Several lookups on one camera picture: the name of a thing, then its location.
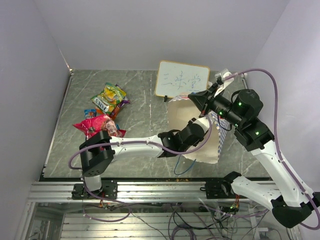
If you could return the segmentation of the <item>blue checkered paper bag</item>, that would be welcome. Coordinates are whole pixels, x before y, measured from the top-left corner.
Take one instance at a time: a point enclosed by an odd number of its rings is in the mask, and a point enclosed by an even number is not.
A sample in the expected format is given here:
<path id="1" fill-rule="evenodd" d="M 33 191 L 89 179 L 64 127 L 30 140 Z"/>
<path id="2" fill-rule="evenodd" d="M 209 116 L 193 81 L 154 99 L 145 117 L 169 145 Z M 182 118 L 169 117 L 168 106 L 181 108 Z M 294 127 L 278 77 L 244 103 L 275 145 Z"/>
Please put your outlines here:
<path id="1" fill-rule="evenodd" d="M 213 111 L 199 118 L 201 112 L 188 98 L 187 93 L 171 99 L 168 103 L 168 129 L 176 132 L 177 152 L 188 152 L 182 156 L 195 162 L 216 164 L 220 159 L 230 123 Z"/>

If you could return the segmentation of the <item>purple snack packet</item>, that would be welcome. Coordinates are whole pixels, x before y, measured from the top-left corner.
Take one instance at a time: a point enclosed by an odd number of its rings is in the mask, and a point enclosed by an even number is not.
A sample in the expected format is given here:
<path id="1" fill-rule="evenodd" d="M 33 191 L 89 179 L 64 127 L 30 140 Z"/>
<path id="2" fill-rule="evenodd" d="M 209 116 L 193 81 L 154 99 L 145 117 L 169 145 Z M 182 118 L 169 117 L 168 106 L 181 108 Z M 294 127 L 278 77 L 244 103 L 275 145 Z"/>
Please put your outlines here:
<path id="1" fill-rule="evenodd" d="M 114 108 L 114 110 L 120 111 L 125 105 L 130 104 L 130 100 L 128 99 L 127 96 L 124 97 L 124 99 L 117 104 L 117 106 Z"/>

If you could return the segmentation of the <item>yellow green snack packet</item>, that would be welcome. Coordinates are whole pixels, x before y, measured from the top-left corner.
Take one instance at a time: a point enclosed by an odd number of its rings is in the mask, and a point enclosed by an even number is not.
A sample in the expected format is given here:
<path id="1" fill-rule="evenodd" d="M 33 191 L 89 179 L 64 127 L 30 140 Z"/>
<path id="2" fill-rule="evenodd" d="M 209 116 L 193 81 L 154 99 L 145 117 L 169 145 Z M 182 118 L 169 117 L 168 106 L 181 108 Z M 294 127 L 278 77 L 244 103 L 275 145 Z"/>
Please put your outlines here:
<path id="1" fill-rule="evenodd" d="M 127 93 L 119 86 L 106 82 L 103 90 L 99 94 L 94 95 L 91 101 L 104 114 L 111 114 L 126 96 Z"/>

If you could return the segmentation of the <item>orange snack packet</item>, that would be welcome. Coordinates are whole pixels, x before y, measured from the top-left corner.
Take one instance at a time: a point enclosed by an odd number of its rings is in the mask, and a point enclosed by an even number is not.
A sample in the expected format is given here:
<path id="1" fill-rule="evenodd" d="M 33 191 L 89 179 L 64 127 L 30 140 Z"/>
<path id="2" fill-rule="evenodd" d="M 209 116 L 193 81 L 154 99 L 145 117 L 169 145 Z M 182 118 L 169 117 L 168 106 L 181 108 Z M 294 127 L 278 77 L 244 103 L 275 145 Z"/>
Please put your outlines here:
<path id="1" fill-rule="evenodd" d="M 96 115 L 108 115 L 112 120 L 115 120 L 117 115 L 119 114 L 121 108 L 116 106 L 112 112 L 105 113 L 100 108 L 95 107 Z"/>

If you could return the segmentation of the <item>brown m&m packet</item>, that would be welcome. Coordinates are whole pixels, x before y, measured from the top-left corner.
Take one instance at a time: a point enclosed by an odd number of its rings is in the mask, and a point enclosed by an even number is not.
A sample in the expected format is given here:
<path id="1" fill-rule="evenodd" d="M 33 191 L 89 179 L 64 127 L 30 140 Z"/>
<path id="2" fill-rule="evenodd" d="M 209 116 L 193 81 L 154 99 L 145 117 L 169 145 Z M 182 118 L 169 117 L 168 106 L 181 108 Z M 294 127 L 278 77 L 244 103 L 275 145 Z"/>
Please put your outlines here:
<path id="1" fill-rule="evenodd" d="M 84 110 L 84 119 L 92 119 L 97 116 L 96 109 L 85 109 Z"/>

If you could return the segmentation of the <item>red snack packet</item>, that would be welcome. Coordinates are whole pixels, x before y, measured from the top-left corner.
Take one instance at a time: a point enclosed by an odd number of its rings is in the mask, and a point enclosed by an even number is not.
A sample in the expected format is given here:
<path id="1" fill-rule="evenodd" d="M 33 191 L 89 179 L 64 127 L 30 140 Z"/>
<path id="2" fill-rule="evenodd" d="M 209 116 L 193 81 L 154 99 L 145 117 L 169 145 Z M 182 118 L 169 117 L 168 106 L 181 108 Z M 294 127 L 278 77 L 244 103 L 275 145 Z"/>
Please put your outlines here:
<path id="1" fill-rule="evenodd" d="M 88 140 L 100 131 L 107 131 L 109 136 L 124 137 L 126 130 L 120 129 L 118 125 L 108 115 L 102 114 L 93 118 L 87 118 L 73 126 L 84 133 L 85 139 Z"/>

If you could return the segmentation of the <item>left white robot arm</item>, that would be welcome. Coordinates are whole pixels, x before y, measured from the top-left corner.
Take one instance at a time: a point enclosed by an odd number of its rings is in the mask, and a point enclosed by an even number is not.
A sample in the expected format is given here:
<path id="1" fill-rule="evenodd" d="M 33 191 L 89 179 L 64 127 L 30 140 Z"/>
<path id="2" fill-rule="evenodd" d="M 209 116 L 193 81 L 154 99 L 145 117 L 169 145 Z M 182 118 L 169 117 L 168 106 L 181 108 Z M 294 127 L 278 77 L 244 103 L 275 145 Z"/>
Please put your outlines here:
<path id="1" fill-rule="evenodd" d="M 102 193 L 102 177 L 113 160 L 131 157 L 171 158 L 200 149 L 212 132 L 209 117 L 193 118 L 182 130 L 173 129 L 149 137 L 123 138 L 108 135 L 103 130 L 79 147 L 84 192 L 96 199 Z"/>

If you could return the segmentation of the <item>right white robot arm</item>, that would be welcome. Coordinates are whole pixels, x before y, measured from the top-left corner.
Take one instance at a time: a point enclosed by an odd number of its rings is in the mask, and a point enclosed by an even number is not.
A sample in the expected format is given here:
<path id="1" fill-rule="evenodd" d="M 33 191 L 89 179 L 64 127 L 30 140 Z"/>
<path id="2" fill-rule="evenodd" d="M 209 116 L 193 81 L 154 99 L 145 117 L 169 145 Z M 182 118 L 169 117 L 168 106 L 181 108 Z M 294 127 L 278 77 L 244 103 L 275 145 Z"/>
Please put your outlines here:
<path id="1" fill-rule="evenodd" d="M 263 108 L 259 95 L 253 89 L 238 90 L 235 100 L 209 90 L 190 93 L 188 98 L 202 115 L 212 111 L 235 127 L 237 141 L 262 164 L 277 189 L 255 183 L 238 172 L 223 178 L 221 194 L 226 198 L 244 196 L 270 210 L 284 227 L 293 228 L 306 220 L 320 206 L 320 194 L 308 187 L 281 154 L 276 137 L 266 124 L 258 119 Z"/>

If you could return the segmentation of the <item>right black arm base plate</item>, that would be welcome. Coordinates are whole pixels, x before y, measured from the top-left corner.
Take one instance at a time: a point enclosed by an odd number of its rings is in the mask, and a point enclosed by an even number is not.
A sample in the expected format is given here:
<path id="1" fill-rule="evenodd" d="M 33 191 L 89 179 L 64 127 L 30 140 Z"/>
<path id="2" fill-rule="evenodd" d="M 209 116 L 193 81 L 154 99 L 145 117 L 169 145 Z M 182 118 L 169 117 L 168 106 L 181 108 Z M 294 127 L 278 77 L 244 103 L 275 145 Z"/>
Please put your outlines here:
<path id="1" fill-rule="evenodd" d="M 232 190 L 231 185 L 227 182 L 206 182 L 199 189 L 205 193 L 207 199 L 235 199 L 236 194 Z"/>

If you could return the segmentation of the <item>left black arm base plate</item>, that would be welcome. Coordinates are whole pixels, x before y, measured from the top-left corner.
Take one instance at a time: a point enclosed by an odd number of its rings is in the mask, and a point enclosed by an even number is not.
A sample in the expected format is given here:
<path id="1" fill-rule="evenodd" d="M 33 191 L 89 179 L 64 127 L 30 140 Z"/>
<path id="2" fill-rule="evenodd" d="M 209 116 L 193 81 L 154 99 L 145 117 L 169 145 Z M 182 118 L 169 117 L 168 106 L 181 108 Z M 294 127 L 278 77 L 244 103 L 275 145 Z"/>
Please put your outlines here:
<path id="1" fill-rule="evenodd" d="M 99 190 L 95 190 L 92 192 L 95 196 L 100 198 L 107 198 L 114 200 L 117 198 L 118 194 L 118 185 L 116 182 L 112 180 L 102 180 L 102 186 Z M 73 190 L 71 192 L 72 200 L 92 200 L 97 199 L 95 196 L 92 196 L 84 187 L 83 183 L 77 183 L 73 186 Z"/>

